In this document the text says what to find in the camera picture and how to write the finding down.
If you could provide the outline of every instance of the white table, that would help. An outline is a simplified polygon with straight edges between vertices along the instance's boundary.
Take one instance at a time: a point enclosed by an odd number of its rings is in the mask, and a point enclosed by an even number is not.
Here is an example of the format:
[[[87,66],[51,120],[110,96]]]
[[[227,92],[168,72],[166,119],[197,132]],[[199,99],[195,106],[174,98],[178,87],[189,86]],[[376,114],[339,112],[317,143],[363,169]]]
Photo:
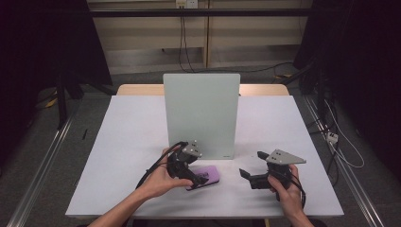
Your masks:
[[[163,96],[114,96],[66,215],[104,214],[135,188],[167,146]],[[220,182],[194,191],[170,190],[147,201],[136,218],[275,218],[283,216],[269,190],[252,190],[239,168],[263,174],[259,150],[276,148],[307,160],[297,165],[306,192],[305,213],[343,215],[292,96],[242,96],[238,103],[234,160],[198,160],[190,168],[214,165]]]

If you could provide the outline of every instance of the purple object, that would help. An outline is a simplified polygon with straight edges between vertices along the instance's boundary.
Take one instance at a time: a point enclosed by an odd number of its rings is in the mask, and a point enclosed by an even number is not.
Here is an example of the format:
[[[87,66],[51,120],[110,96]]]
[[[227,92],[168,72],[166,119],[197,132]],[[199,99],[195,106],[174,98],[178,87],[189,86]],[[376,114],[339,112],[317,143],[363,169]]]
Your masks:
[[[198,187],[196,187],[196,188],[191,188],[190,186],[188,186],[185,188],[188,191],[194,190],[194,189],[197,189],[200,187],[204,187],[206,185],[210,185],[213,183],[218,183],[218,181],[220,180],[220,176],[218,175],[218,169],[215,166],[206,166],[206,167],[198,168],[198,169],[192,170],[192,172],[197,176],[209,179],[209,181],[207,181],[205,184],[198,185]]]

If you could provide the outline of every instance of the wrist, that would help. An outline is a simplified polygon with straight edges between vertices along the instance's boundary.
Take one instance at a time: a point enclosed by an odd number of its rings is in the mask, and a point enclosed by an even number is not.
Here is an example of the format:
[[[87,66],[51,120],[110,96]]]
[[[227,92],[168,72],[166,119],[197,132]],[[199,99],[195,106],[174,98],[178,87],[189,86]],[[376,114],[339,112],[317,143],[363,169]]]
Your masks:
[[[294,227],[313,226],[312,223],[309,221],[309,218],[307,218],[306,214],[302,210],[296,214],[288,216],[288,219],[291,222],[292,226],[294,226]]]
[[[131,193],[131,196],[134,197],[137,201],[145,202],[153,198],[148,190],[145,190],[142,187],[137,188]]]

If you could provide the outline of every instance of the human hand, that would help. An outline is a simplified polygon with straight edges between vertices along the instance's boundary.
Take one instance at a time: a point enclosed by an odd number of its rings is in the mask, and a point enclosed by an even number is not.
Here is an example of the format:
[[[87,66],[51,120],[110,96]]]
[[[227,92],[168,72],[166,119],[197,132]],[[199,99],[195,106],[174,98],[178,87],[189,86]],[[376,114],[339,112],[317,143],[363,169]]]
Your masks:
[[[167,172],[167,156],[159,163],[159,166],[148,176],[145,182],[137,189],[143,191],[147,198],[159,197],[168,190],[179,186],[192,186],[192,181],[187,179],[173,179]]]
[[[289,169],[293,175],[292,180],[296,183],[299,183],[298,168],[295,165],[289,165]],[[283,213],[289,219],[292,225],[298,226],[301,221],[303,223],[301,226],[307,226],[307,224],[310,222],[307,219],[302,207],[300,189],[294,183],[292,183],[288,189],[285,189],[280,181],[271,175],[269,175],[268,181],[272,186],[271,191],[279,193]]]

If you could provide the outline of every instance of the electrical outlet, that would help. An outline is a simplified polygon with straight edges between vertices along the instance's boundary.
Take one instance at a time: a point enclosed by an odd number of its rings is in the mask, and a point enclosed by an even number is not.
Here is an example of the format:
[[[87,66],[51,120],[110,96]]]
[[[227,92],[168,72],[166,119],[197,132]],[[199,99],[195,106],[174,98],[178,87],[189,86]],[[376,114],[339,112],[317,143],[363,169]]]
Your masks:
[[[187,9],[197,9],[198,8],[198,0],[186,0],[186,8]]]
[[[177,9],[186,9],[186,0],[176,0]]]

